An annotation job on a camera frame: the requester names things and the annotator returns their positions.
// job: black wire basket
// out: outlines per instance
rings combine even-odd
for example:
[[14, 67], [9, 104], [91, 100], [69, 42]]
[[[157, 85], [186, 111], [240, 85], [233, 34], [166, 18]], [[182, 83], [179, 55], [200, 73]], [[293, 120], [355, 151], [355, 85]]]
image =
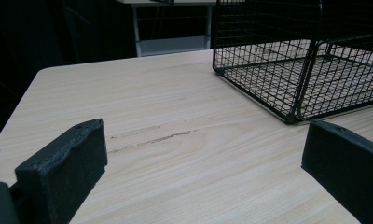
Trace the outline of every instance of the black wire basket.
[[217, 0], [215, 72], [286, 123], [373, 105], [373, 1]]

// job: wood grain surface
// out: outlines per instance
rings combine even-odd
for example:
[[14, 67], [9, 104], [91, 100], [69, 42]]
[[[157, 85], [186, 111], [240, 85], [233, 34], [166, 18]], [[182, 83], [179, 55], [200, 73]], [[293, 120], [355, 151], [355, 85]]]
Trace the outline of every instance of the wood grain surface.
[[[104, 120], [109, 163], [72, 223], [358, 223], [300, 168], [287, 126], [211, 50], [40, 71], [0, 134], [0, 181], [71, 126]], [[373, 141], [373, 107], [326, 121]]]

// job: table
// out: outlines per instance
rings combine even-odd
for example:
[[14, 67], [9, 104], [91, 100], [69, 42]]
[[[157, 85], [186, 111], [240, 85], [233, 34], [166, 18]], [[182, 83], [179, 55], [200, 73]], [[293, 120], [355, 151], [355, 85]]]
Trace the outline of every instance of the table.
[[149, 1], [149, 0], [117, 0], [117, 1], [123, 4], [130, 4], [132, 6], [134, 42], [135, 42], [137, 57], [210, 48], [212, 14], [213, 14], [213, 6], [215, 5], [216, 0], [175, 0], [174, 1], [175, 6], [206, 6], [207, 19], [206, 19], [205, 35], [156, 39], [156, 40], [141, 40], [140, 39], [137, 8], [138, 7], [168, 6], [168, 5], [163, 4], [163, 3]]
[[[40, 71], [0, 134], [0, 181], [103, 118], [109, 163], [72, 223], [357, 223], [300, 168], [287, 126], [212, 70], [211, 50]], [[373, 141], [373, 107], [327, 119]]]

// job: metal mesh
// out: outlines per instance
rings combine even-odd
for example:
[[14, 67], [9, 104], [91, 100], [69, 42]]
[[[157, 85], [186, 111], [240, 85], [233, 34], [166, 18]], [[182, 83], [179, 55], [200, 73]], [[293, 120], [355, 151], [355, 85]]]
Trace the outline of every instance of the metal mesh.
[[218, 1], [214, 70], [289, 123], [373, 104], [372, 7], [319, 2]]

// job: wire basket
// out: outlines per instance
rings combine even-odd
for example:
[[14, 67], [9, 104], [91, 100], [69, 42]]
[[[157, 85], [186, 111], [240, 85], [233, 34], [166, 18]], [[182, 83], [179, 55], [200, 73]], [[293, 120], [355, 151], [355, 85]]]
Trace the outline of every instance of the wire basket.
[[217, 0], [215, 72], [286, 123], [373, 105], [373, 1]]

